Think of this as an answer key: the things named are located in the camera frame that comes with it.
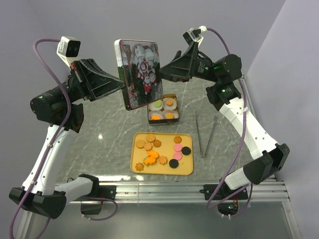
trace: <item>yellow tray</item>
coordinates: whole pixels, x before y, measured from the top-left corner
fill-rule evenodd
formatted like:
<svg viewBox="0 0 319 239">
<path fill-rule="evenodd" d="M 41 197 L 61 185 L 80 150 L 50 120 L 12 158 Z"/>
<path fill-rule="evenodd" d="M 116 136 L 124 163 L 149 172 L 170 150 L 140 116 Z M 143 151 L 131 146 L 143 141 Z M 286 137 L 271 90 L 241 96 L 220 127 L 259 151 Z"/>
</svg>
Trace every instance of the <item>yellow tray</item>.
<svg viewBox="0 0 319 239">
<path fill-rule="evenodd" d="M 156 148 L 153 146 L 154 151 L 159 153 L 160 156 L 167 157 L 167 163 L 162 165 L 157 160 L 156 163 L 146 166 L 144 165 L 143 171 L 137 171 L 135 165 L 137 163 L 143 163 L 143 159 L 147 157 L 148 153 L 144 148 L 137 148 L 136 141 L 139 139 L 146 141 L 146 135 L 152 133 L 156 139 L 161 141 L 161 146 Z M 187 146 L 191 150 L 190 155 L 183 155 L 183 158 L 178 161 L 179 165 L 177 168 L 171 168 L 169 161 L 173 159 L 175 153 L 174 150 L 174 137 L 180 136 L 182 142 L 180 143 L 183 147 Z M 153 132 L 138 132 L 134 135 L 132 157 L 131 157 L 131 170 L 135 173 L 150 173 L 150 174 L 172 174 L 172 175 L 189 175 L 193 171 L 193 149 L 192 140 L 188 134 L 182 133 L 153 133 Z"/>
</svg>

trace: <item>gray marble surface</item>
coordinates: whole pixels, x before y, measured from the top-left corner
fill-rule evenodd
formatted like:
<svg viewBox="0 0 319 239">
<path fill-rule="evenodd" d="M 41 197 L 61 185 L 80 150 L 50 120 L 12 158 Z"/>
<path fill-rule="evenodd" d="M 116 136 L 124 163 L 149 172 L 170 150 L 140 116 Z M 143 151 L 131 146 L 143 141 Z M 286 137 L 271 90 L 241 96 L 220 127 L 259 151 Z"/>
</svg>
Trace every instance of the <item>gray marble surface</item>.
<svg viewBox="0 0 319 239">
<path fill-rule="evenodd" d="M 149 125 L 146 107 L 125 110 L 122 93 L 116 92 L 95 102 L 82 102 L 84 122 L 61 167 L 57 182 L 76 178 L 81 173 L 98 176 L 102 181 L 176 181 L 218 180 L 238 147 L 240 136 L 229 121 L 211 105 L 205 88 L 213 83 L 192 79 L 188 83 L 163 81 L 164 94 L 176 94 L 180 122 L 174 125 Z M 214 115 L 216 122 L 206 158 L 199 153 L 195 110 L 203 150 L 209 139 Z M 193 140 L 194 171 L 188 176 L 136 174 L 130 169 L 133 137 L 136 132 L 188 133 Z M 233 169 L 252 158 L 244 145 Z"/>
</svg>

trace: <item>white camera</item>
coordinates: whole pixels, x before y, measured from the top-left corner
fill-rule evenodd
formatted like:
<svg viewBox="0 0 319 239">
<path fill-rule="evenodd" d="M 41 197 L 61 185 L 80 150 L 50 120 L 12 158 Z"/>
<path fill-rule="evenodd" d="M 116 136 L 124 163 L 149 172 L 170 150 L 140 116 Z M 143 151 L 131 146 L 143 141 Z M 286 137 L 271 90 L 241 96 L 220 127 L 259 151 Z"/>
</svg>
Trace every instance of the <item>white camera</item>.
<svg viewBox="0 0 319 239">
<path fill-rule="evenodd" d="M 77 57 L 81 42 L 74 37 L 62 36 L 57 53 L 64 57 Z"/>
</svg>

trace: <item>metal frame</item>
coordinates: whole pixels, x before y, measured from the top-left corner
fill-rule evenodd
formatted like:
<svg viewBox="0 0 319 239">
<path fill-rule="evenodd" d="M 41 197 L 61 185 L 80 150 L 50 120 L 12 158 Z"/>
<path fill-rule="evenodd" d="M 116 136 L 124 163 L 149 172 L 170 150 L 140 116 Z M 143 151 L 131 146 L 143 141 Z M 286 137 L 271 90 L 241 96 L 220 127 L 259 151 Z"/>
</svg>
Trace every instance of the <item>metal frame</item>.
<svg viewBox="0 0 319 239">
<path fill-rule="evenodd" d="M 218 181 L 175 181 L 175 182 L 100 182 L 101 186 L 116 185 L 117 203 L 205 203 L 204 194 L 199 190 L 204 184 L 217 184 Z M 275 177 L 269 178 L 259 185 L 254 185 L 252 202 L 282 202 L 293 239 L 300 239 L 300 231 L 290 205 L 290 198 L 284 182 Z M 95 204 L 98 201 L 73 201 L 70 204 Z M 33 213 L 24 211 L 20 221 L 16 239 L 24 239 L 29 225 L 33 221 Z"/>
</svg>

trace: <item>orange cookie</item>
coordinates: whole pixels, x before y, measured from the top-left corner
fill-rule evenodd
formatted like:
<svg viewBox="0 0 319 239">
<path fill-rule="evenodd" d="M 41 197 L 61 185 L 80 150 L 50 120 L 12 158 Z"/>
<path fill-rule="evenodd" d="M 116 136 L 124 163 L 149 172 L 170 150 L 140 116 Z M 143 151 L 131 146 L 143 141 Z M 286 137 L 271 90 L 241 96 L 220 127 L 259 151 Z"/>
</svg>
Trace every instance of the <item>orange cookie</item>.
<svg viewBox="0 0 319 239">
<path fill-rule="evenodd" d="M 167 100 L 167 101 L 166 101 L 166 104 L 167 104 L 168 106 L 172 106 L 174 103 L 173 103 L 172 100 Z"/>
<path fill-rule="evenodd" d="M 136 141 L 136 147 L 137 148 L 143 148 L 145 145 L 145 141 L 142 139 L 139 139 L 138 141 Z"/>
<path fill-rule="evenodd" d="M 148 166 L 149 164 L 154 164 L 156 162 L 156 158 L 154 157 L 147 157 L 144 159 L 144 164 Z"/>
<path fill-rule="evenodd" d="M 159 153 L 157 153 L 156 151 L 148 151 L 148 156 L 153 157 L 153 158 L 158 158 L 159 157 Z"/>
<path fill-rule="evenodd" d="M 167 163 L 167 158 L 165 156 L 160 156 L 158 160 L 159 160 L 159 163 L 162 165 Z"/>
<path fill-rule="evenodd" d="M 135 168 L 136 168 L 137 171 L 143 171 L 144 170 L 144 164 L 137 163 Z"/>
<path fill-rule="evenodd" d="M 170 120 L 170 119 L 174 118 L 174 115 L 173 115 L 173 113 L 168 112 L 168 113 L 165 114 L 165 118 Z"/>
<path fill-rule="evenodd" d="M 148 135 L 146 135 L 146 140 L 152 143 L 155 140 L 155 135 L 152 133 L 149 133 Z"/>
<path fill-rule="evenodd" d="M 176 136 L 176 137 L 174 138 L 174 142 L 175 142 L 175 143 L 181 143 L 181 137 L 180 137 L 180 136 Z"/>
<path fill-rule="evenodd" d="M 144 145 L 144 149 L 145 149 L 145 150 L 151 150 L 152 148 L 153 148 L 153 146 L 152 146 L 151 143 L 146 143 L 146 144 Z"/>
<path fill-rule="evenodd" d="M 158 139 L 155 139 L 153 142 L 154 147 L 158 148 L 161 146 L 161 142 Z"/>
<path fill-rule="evenodd" d="M 151 120 L 160 120 L 161 119 L 161 117 L 159 117 L 159 116 L 151 116 Z"/>
</svg>

